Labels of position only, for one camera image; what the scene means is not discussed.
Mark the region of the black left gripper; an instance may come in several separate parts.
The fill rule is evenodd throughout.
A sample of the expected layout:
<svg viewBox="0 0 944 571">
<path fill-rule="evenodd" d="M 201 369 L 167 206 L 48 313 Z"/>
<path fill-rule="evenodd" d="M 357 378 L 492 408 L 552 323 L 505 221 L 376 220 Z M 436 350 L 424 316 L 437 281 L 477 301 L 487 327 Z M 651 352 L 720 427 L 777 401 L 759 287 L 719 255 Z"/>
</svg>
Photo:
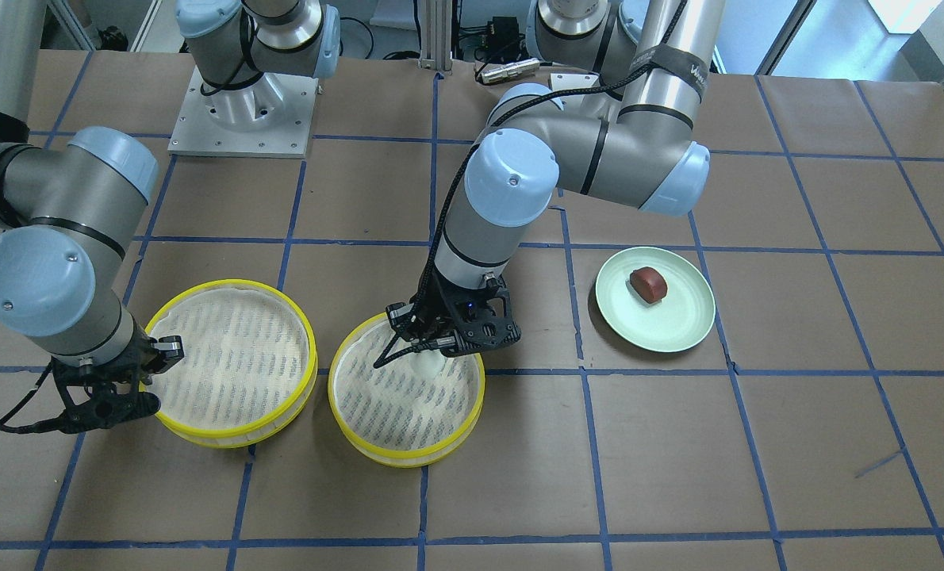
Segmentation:
<svg viewBox="0 0 944 571">
<path fill-rule="evenodd" d="M 519 341 L 511 296 L 502 276 L 484 275 L 482 289 L 465 289 L 432 274 L 416 306 L 395 303 L 386 307 L 389 325 L 402 339 L 417 346 L 437 348 L 443 354 L 479 354 L 512 346 Z"/>
</svg>

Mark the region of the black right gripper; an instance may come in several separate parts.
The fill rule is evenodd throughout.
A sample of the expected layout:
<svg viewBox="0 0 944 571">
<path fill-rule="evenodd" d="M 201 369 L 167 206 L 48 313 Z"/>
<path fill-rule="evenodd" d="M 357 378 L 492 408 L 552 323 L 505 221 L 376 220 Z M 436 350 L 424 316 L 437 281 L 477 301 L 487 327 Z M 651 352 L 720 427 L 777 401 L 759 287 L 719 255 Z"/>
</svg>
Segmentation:
<svg viewBox="0 0 944 571">
<path fill-rule="evenodd" d="M 160 399 L 141 386 L 152 383 L 153 374 L 167 372 L 183 357 L 181 336 L 150 339 L 136 333 L 105 365 L 69 366 L 52 358 L 50 370 L 63 399 L 63 412 L 58 418 L 41 420 L 40 431 L 76 434 L 155 415 Z"/>
</svg>

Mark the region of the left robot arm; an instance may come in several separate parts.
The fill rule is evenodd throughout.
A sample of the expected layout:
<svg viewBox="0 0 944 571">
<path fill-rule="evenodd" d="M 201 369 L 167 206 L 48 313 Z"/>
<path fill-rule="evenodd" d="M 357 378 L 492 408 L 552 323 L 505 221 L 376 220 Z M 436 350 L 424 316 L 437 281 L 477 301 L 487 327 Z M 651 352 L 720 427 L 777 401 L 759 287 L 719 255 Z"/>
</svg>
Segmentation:
<svg viewBox="0 0 944 571">
<path fill-rule="evenodd" d="M 520 339 L 504 273 L 555 189 L 683 216 L 710 151 L 693 137 L 722 1 L 537 1 L 532 53 L 597 76 L 556 90 L 522 83 L 491 109 L 462 160 L 409 302 L 386 307 L 382 362 L 454 358 Z"/>
</svg>

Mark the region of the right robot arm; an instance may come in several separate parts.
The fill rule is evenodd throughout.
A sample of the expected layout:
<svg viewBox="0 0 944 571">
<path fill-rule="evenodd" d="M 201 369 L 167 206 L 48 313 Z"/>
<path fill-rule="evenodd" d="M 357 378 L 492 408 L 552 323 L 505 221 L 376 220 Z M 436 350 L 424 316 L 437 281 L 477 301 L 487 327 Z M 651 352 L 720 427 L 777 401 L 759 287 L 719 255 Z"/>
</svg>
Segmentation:
<svg viewBox="0 0 944 571">
<path fill-rule="evenodd" d="M 0 1 L 0 322 L 50 354 L 63 402 L 55 418 L 13 434 L 109 429 L 149 418 L 159 398 L 144 387 L 183 358 L 176 336 L 153 339 L 113 291 L 114 275 L 152 201 L 159 166 L 134 137 L 83 128 L 62 151 L 29 143 L 31 81 L 44 1 Z M 319 1 L 178 1 L 179 32 L 199 75 L 175 136 L 269 144 L 308 140 L 310 112 L 281 76 L 331 77 L 340 15 Z"/>
</svg>

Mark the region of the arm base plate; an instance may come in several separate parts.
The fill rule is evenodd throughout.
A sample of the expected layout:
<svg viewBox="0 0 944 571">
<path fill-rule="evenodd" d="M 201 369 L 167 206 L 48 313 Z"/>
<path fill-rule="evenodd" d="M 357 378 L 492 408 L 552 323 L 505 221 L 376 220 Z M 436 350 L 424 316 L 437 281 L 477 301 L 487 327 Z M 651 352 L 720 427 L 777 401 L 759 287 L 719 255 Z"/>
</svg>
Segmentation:
<svg viewBox="0 0 944 571">
<path fill-rule="evenodd" d="M 588 73 L 587 75 L 577 75 L 569 72 L 551 73 L 551 89 L 560 90 L 580 90 L 581 88 L 592 88 L 599 83 L 599 77 Z"/>
<path fill-rule="evenodd" d="M 205 97 L 198 70 L 190 83 L 168 151 L 201 158 L 304 159 L 320 81 L 264 75 L 253 86 Z"/>
</svg>

